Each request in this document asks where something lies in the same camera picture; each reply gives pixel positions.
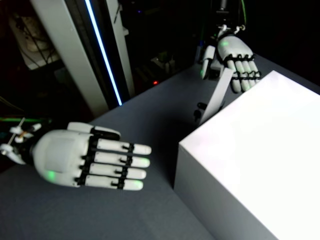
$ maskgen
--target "table surface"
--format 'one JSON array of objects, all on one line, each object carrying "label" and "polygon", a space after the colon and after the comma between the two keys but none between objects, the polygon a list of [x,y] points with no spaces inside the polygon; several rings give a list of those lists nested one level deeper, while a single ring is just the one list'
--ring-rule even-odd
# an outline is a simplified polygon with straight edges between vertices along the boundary
[{"label": "table surface", "polygon": [[[263,75],[275,70],[320,92],[263,57],[256,64]],[[92,122],[152,147],[143,190],[63,187],[16,165],[0,174],[0,239],[214,239],[173,190],[178,143],[197,128],[197,103],[207,103],[217,85],[201,80],[200,69],[194,65]],[[229,88],[225,106],[237,97]]]}]

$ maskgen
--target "equipment in background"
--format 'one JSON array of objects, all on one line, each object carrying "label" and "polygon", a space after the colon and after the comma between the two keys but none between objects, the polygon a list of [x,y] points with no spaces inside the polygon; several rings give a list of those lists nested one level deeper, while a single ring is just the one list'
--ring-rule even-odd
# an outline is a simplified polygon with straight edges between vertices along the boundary
[{"label": "equipment in background", "polygon": [[238,25],[234,26],[234,18],[230,17],[230,14],[233,11],[227,10],[227,0],[221,0],[220,8],[215,13],[216,21],[219,25],[219,33],[217,34],[214,42],[217,48],[217,54],[215,54],[215,48],[209,45],[203,56],[201,70],[202,79],[206,79],[209,76],[209,72],[211,70],[217,71],[219,66],[220,76],[223,68],[232,69],[233,76],[231,86],[235,93],[248,91],[258,83],[261,78],[261,72],[258,70],[254,62],[254,53],[240,38],[236,36],[240,30],[244,31],[246,29],[247,23],[244,0],[241,1],[241,5],[244,23],[240,25],[240,21],[238,20]]},{"label": "equipment in background", "polygon": [[10,160],[33,164],[41,177],[57,185],[143,188],[141,180],[147,173],[142,168],[150,165],[144,156],[151,154],[151,147],[119,141],[119,132],[82,122],[70,122],[67,129],[41,131],[41,123],[23,129],[25,120],[11,127],[11,138],[0,146],[1,154]]}]

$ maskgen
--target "white robotic hand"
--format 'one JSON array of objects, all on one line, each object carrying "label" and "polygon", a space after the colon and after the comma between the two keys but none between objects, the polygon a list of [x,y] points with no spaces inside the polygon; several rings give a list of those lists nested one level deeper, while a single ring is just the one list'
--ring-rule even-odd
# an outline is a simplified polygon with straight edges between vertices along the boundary
[{"label": "white robotic hand", "polygon": [[151,147],[118,141],[112,129],[70,122],[67,130],[43,135],[32,150],[37,172],[63,186],[141,190]]},{"label": "white robotic hand", "polygon": [[259,82],[261,72],[254,62],[254,53],[235,35],[222,37],[217,51],[224,66],[234,71],[231,85],[236,93],[247,91]]}]

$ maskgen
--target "box side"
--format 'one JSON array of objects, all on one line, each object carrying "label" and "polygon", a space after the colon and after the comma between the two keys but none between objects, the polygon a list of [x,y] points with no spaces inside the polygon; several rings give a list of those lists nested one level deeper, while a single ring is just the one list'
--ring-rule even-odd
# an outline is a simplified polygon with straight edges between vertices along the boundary
[{"label": "box side", "polygon": [[277,240],[181,145],[174,191],[216,240]]}]

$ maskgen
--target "blue led light strip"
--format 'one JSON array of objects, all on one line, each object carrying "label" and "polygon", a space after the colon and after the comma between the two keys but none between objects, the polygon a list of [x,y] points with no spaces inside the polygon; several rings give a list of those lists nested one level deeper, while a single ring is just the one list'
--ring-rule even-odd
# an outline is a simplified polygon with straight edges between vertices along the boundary
[{"label": "blue led light strip", "polygon": [[111,71],[111,67],[110,67],[110,64],[109,64],[109,61],[108,61],[108,57],[107,57],[107,54],[106,54],[106,50],[105,50],[104,44],[102,43],[102,39],[101,39],[100,32],[99,32],[99,29],[98,29],[98,26],[97,26],[97,22],[96,22],[96,19],[95,19],[94,12],[92,11],[90,0],[85,0],[85,5],[86,5],[86,8],[88,9],[88,12],[89,12],[89,15],[90,15],[90,19],[91,19],[91,22],[92,22],[92,25],[93,25],[95,36],[96,36],[96,39],[98,40],[98,43],[99,43],[99,46],[100,46],[100,50],[101,50],[101,53],[102,53],[102,56],[103,56],[103,60],[104,60],[106,69],[108,70],[108,74],[109,74],[110,79],[111,79],[111,83],[112,83],[112,86],[113,86],[113,89],[114,89],[114,93],[116,95],[116,99],[118,100],[119,106],[121,106],[122,105],[122,101],[121,101],[120,96],[119,96],[119,92],[118,92],[118,89],[117,89],[117,85],[116,85],[116,82],[115,82],[114,75],[112,74],[112,71]]}]

